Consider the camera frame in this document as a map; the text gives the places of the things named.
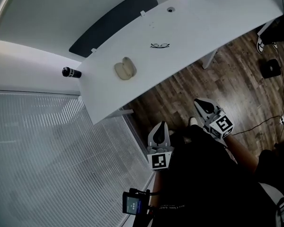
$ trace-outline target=shoe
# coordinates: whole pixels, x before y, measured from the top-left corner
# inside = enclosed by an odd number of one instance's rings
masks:
[[[262,54],[263,50],[264,50],[264,44],[260,38],[260,36],[257,38],[257,51]]]
[[[190,117],[188,120],[188,126],[192,126],[192,125],[198,125],[198,121],[194,117]]]
[[[272,42],[272,45],[273,45],[273,47],[274,47],[275,50],[278,49],[278,46],[276,45],[276,42]]]

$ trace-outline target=white desk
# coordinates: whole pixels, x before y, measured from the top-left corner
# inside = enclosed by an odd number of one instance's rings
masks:
[[[168,7],[175,11],[167,12]],[[168,0],[158,5],[113,35],[78,67],[80,91],[92,122],[282,14],[282,0]],[[170,47],[154,49],[151,43]],[[128,81],[114,71],[125,56],[137,68]]]

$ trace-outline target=floor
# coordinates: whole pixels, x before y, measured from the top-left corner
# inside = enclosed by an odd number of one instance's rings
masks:
[[[207,97],[217,101],[233,119],[233,134],[248,130],[265,119],[282,114],[282,76],[263,79],[259,64],[278,59],[272,46],[266,46],[259,54],[255,44],[257,34],[251,31],[221,47],[210,67],[202,68],[195,62],[180,72],[142,94],[125,108],[132,108],[130,120],[142,140],[160,121],[166,121],[170,129],[186,127],[190,116],[200,117],[194,107],[194,99]],[[284,73],[284,43],[278,43]],[[276,142],[284,140],[283,126],[279,118],[252,131],[235,137],[256,156],[263,149],[273,149]]]

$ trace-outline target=person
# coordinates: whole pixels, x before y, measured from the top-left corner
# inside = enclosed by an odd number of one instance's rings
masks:
[[[284,41],[284,14],[279,24],[271,29],[265,30],[257,39],[257,51],[262,53],[265,45],[272,44],[273,48],[278,49],[276,42]]]
[[[170,141],[175,149],[169,169],[156,172],[153,192],[160,195],[151,197],[157,211],[149,226],[275,226],[276,205],[259,184],[284,194],[284,166],[271,151],[258,160],[228,135],[224,141],[235,162],[195,118]]]

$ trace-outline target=small screen device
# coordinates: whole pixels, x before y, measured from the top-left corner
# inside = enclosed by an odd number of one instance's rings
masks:
[[[145,192],[131,188],[129,192],[123,192],[123,213],[132,215],[146,215],[152,214],[155,208],[148,206],[150,202],[150,196],[158,195],[160,192]]]
[[[140,193],[123,193],[123,213],[140,215],[147,214],[150,196]]]

